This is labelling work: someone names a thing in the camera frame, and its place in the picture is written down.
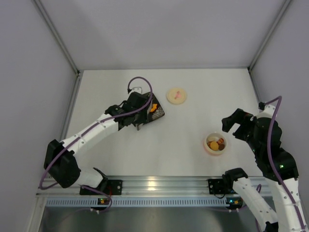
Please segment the brown oval chocolate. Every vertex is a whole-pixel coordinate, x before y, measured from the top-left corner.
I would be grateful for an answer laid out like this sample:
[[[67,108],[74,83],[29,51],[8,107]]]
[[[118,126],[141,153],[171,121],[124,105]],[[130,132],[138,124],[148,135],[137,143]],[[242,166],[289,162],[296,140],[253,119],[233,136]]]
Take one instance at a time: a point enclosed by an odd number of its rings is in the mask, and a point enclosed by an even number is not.
[[[225,144],[220,144],[220,145],[218,145],[218,150],[219,150],[219,151],[224,150],[224,148],[225,148]]]

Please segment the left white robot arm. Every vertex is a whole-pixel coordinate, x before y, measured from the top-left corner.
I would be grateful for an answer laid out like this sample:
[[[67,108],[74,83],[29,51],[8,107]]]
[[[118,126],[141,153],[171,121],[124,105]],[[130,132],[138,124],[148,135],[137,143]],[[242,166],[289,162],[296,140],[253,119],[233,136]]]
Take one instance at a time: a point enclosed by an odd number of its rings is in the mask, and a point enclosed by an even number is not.
[[[95,122],[79,133],[61,142],[52,140],[47,146],[43,165],[45,172],[64,189],[73,184],[91,188],[104,186],[106,175],[98,168],[82,167],[79,163],[81,158],[93,146],[123,127],[146,122],[152,97],[151,92],[132,92],[126,101],[109,107]]]

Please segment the white egg shaped food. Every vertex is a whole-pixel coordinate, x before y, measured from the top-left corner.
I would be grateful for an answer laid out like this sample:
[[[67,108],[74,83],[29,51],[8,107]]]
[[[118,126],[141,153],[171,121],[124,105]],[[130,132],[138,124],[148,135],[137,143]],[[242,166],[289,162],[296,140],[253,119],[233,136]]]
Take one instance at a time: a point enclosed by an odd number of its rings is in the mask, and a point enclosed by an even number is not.
[[[213,142],[213,141],[217,141],[218,139],[216,137],[208,137],[207,138],[208,142]]]

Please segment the round yellow cracker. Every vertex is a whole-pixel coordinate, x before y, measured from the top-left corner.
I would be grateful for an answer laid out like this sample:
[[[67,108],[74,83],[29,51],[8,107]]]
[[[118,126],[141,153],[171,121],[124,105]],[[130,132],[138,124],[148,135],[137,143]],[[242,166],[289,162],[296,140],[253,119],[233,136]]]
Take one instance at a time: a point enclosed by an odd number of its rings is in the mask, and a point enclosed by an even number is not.
[[[217,142],[215,142],[215,141],[211,142],[210,149],[213,150],[213,151],[217,151],[218,150]]]

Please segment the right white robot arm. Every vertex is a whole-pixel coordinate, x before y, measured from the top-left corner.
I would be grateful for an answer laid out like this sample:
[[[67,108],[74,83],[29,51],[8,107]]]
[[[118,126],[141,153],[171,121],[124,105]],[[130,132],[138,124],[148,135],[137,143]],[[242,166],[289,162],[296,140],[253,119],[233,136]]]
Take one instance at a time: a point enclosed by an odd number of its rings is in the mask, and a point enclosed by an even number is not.
[[[237,109],[222,119],[224,132],[239,125],[233,135],[245,141],[253,152],[257,167],[272,193],[275,209],[251,186],[242,168],[228,170],[222,178],[225,189],[233,190],[246,202],[262,231],[307,232],[309,227],[299,197],[296,161],[281,147],[282,130],[276,121],[277,113],[278,108],[268,104],[255,116]]]

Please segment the small brown food piece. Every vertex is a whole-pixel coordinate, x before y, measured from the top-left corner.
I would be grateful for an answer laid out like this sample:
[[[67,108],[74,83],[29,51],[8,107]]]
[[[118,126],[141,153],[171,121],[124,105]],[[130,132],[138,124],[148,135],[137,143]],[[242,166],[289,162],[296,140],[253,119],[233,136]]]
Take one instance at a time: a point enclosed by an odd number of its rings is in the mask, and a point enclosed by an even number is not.
[[[218,146],[224,145],[224,144],[225,144],[224,139],[223,139],[223,138],[220,138],[220,139],[217,141],[217,144],[218,144]]]

